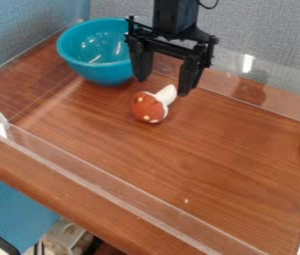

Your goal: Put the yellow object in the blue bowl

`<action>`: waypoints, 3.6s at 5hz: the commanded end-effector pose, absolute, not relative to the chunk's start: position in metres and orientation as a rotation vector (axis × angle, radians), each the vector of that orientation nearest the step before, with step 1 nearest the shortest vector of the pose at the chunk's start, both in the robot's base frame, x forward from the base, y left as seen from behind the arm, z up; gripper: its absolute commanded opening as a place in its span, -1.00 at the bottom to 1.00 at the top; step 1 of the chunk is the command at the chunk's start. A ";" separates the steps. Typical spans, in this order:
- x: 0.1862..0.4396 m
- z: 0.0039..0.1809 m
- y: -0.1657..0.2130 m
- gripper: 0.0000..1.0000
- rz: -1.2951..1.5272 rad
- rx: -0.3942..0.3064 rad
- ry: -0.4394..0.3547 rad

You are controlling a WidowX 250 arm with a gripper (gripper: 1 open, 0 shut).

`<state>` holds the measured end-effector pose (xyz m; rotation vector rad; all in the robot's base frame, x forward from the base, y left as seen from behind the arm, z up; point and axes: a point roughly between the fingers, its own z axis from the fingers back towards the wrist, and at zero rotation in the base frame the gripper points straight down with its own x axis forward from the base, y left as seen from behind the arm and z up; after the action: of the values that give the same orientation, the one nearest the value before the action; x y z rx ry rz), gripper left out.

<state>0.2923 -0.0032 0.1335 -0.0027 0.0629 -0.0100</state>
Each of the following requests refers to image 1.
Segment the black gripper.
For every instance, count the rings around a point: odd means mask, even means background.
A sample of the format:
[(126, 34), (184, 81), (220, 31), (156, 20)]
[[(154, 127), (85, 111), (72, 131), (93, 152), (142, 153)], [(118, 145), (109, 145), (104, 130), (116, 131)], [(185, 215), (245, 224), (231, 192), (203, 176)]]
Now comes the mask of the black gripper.
[(133, 15), (126, 21), (129, 23), (126, 42), (130, 46), (136, 78), (144, 82), (150, 76), (154, 53), (184, 60), (180, 67), (177, 93), (185, 97), (196, 88), (203, 70), (212, 66), (213, 49), (219, 39), (195, 25), (177, 34), (168, 34), (140, 23)]

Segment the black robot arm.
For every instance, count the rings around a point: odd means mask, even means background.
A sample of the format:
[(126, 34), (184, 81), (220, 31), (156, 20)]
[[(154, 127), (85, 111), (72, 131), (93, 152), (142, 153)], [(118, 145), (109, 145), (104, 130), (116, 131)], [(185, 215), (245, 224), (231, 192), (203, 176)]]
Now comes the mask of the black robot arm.
[(216, 36), (197, 28), (200, 0), (154, 0), (152, 24), (133, 14), (126, 21), (133, 73), (142, 82), (153, 68), (153, 55), (161, 53), (183, 60), (177, 94), (184, 97), (196, 88), (205, 68), (212, 66)]

